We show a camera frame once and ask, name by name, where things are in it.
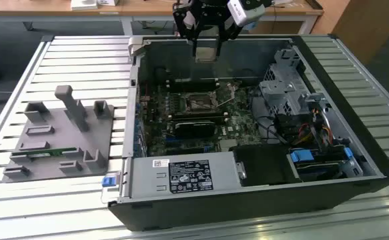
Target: wooden desk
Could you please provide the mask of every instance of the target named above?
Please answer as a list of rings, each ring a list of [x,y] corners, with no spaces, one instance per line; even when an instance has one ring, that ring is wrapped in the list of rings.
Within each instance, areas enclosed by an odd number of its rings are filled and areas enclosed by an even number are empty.
[[[171,16],[172,4],[176,0],[121,0],[121,13],[127,16]],[[313,9],[305,0],[295,0],[295,3],[281,4],[276,8],[279,16],[323,15],[323,10]],[[267,9],[267,16],[275,15],[273,8]]]
[[[175,2],[120,0],[117,6],[71,11],[71,0],[0,0],[0,22],[120,21],[125,35],[132,35],[133,21],[173,21]],[[323,10],[313,9],[305,0],[281,6],[268,8],[261,21],[299,21],[303,22],[300,34],[311,33]]]

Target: motherboard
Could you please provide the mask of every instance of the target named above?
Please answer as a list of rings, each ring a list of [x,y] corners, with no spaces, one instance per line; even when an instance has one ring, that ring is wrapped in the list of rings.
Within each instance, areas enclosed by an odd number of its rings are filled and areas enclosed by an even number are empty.
[[[261,143],[249,90],[236,79],[215,78],[141,85],[147,155],[225,152]]]

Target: table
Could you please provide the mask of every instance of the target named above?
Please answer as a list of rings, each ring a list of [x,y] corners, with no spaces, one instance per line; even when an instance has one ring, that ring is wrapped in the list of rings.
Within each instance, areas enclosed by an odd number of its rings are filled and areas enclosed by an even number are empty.
[[[117,6],[71,11],[69,0],[0,0],[0,22],[24,22],[29,30],[32,22],[120,21],[125,35],[133,35],[133,21],[173,21],[175,2],[175,0],[120,0]],[[261,21],[303,22],[300,34],[311,33],[323,10],[313,9],[305,0],[295,0],[295,3],[281,6],[285,8],[268,8]]]
[[[388,92],[340,40],[325,35],[303,38],[389,156]],[[131,232],[107,209],[107,199],[119,192],[103,192],[101,176],[2,183],[27,121],[21,113],[27,101],[43,100],[48,108],[61,108],[53,92],[63,84],[72,85],[73,96],[84,106],[95,100],[107,100],[116,106],[109,172],[123,166],[129,37],[56,36],[44,40],[0,115],[0,240],[389,238],[389,187],[357,196],[331,210]],[[315,76],[308,73],[307,77],[320,91]]]

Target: sticker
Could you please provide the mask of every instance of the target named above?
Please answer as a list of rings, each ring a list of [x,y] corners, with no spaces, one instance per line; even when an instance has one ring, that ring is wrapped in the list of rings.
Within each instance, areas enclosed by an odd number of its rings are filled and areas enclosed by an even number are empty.
[[[31,158],[44,158],[44,157],[51,157],[52,155],[49,153],[37,153],[37,154],[32,154],[28,155]]]
[[[155,159],[153,160],[153,168],[168,167],[169,160],[168,159]]]
[[[117,15],[119,12],[117,12],[117,11],[101,11],[100,14],[105,14],[105,15]]]
[[[168,162],[168,165],[173,194],[213,190],[209,160]]]

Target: table leg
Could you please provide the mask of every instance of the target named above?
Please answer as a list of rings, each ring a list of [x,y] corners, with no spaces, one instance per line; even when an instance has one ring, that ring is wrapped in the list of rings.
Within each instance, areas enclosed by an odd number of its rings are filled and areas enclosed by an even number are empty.
[[[27,31],[32,31],[35,29],[32,21],[24,21],[23,24],[25,26]]]
[[[299,34],[311,34],[312,29],[315,27],[315,23],[317,20],[317,16],[308,16],[305,21],[303,22],[303,26],[300,28]]]
[[[120,18],[121,26],[123,26],[123,31],[127,36],[133,35],[133,30],[132,30],[132,17],[131,16],[123,16]]]

